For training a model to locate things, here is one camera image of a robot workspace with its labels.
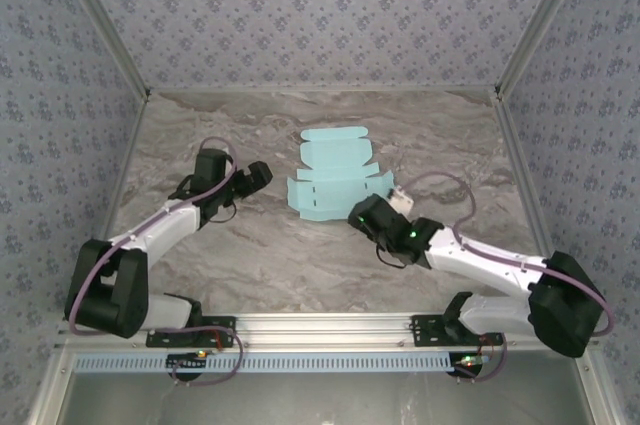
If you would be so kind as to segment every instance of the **marble surface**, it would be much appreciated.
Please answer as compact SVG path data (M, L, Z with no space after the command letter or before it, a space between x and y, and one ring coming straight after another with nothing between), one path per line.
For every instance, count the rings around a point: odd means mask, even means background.
M209 313L441 311L455 293L488 289L464 277L380 263L344 221L307 222L287 206L286 177L301 166L300 132L363 125L374 160L403 183L425 170L464 177L478 201L470 237L533 253L488 96L457 92L188 93L148 104L114 232L155 211L187 174L200 141L233 141L241 166L263 160L272 183L237 216L186 238L150 274L154 292L201 300ZM416 186L414 214L451 224L468 211L446 179Z

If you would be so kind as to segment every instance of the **purple cable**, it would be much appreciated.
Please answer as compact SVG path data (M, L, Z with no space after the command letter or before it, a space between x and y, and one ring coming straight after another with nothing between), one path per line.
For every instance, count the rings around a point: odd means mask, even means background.
M200 195L196 195L195 197L191 197L187 200L183 200L182 202L178 202L172 205L171 207L169 207L168 209L164 209L157 215L149 218L147 221L143 222L138 228L133 230L133 232L130 235L123 238L119 242L113 244L113 246L109 250L107 250L107 253L105 253L102 257L100 257L100 259L96 262L94 267L91 269L91 271L87 275L87 278L85 279L84 283L80 287L80 290L78 291L78 296L76 297L75 301L73 302L73 306L71 307L71 312L69 313L69 330L71 330L71 333L75 335L102 335L102 332L89 332L89 331L78 330L78 328L76 327L76 319L78 316L78 310L80 309L80 304L82 303L82 300L84 300L84 297L87 294L87 291L89 290L89 286L91 285L91 282L93 282L93 279L96 277L96 275L98 275L98 272L100 272L100 269L107 264L111 256L114 253L116 253L116 251L118 251L120 248L125 246L127 243L131 242L132 236L135 237L140 235L141 233L144 233L150 227L152 227L153 225L158 223L161 219L163 219L166 215L172 212L175 212L176 210L184 207L185 205L190 205L193 202L197 202L199 200L202 200L203 198L207 198L208 196L213 195L222 187L224 187L229 180L231 180L231 177L233 177L233 174L236 172L238 168L238 165L237 165L238 161L237 161L235 148L230 142L228 142L224 138L207 137L200 144L200 150L202 150L202 148L204 147L204 144L210 140L217 140L219 142L222 142L229 149L229 155L231 156L231 170L229 170L229 173L227 173L225 177L222 179L222 181L219 184L217 184L215 187L207 190L206 192L201 193Z
M233 368L229 373L227 373L226 375L223 375L220 378L216 378L214 380L205 380L202 382L183 382L177 377L177 371L178 371L178 368L180 368L180 364L182 362L177 362L173 366L173 369L171 370L171 377L176 381L176 385L182 384L186 387L207 387L209 385L218 385L219 383L226 382L227 380L232 379L233 377L235 377L235 375L238 373L238 370L240 370L240 367L242 366L242 359L244 358L244 345L242 343L242 340L240 340L240 337L234 330L226 327L219 327L217 325L205 325L202 327L189 327L189 328L159 328L158 330L156 330L156 332L160 332L160 333L191 333L191 332L208 332L211 330L224 332L227 335L231 335L236 340L236 342L238 343L239 354L238 354L238 360L236 360L235 365L233 366Z
M498 362L498 365L496 365L496 368L494 368L490 373L486 374L483 377L478 378L469 370L465 370L462 367L454 366L453 368L455 368L458 372L462 372L468 375L469 378L474 382L481 383L481 382L486 382L487 380L491 380L493 377L495 377L502 371L505 363L507 363L507 337L504 336L504 333L501 333L500 335L502 336L502 355L500 356L500 361Z
M615 324L615 318L613 315L613 310L611 309L611 307L609 306L609 304L605 301L604 298L602 298L602 296L600 296L599 293L595 292L594 290L592 290L591 288L587 287L584 283L579 282L578 280L576 280L573 277L570 277L568 275L565 275L564 273L560 273L560 272L556 272L555 270L549 270L546 267L541 267L539 265L532 265L532 264L522 264L521 262L518 262L516 260L512 260L510 258L505 258L505 257L500 257L498 255L493 255L491 253L487 253L485 251L482 250L478 250L477 248L475 248L473 245L470 245L469 243L464 242L462 240L462 235L460 235L460 225L462 225L464 222L471 220L477 211L477 205L476 205L476 198L473 195L473 192L471 191L471 187L469 187L469 185L467 185L467 183L464 180L461 180L460 178L456 177L455 175L452 175L450 173L447 172L440 172L440 171L433 171L433 172L425 172L421 175L418 175L417 177L415 177L414 179L410 180L409 182L407 182L407 184L402 187L404 190L408 190L409 187L413 186L418 180L422 180L423 178L427 178L427 177L433 177L433 176L444 176L444 177L448 177L452 180L454 180L458 185L460 185L465 192L467 193L467 195L469 196L470 200L471 200L471 212L462 217L461 219L459 219L458 221L456 221L456 223L453 224L453 227L451 227L452 231L453 231L453 236L456 238L456 241L458 242L458 244L463 247L465 250L469 250L471 253L473 253L474 255L477 255L479 257L485 258L487 260L491 260L497 263L501 263L502 265L509 265L512 267L517 267L517 268L524 268L526 270L531 270L534 272L540 272L540 273L544 273L546 275L549 275L550 277L556 278L558 280L562 280L563 282L568 283L569 285L573 285L574 287L576 287L577 289L579 289L580 291L582 291L583 293L585 293L589 298L591 298L594 302L596 302L598 305L600 305L600 307L602 308L602 310L604 311L604 313L607 315L607 326L605 328L603 328L602 330L599 330L597 332L593 332L593 337L602 337L604 335L607 335L611 332L611 330L613 330L613 326Z

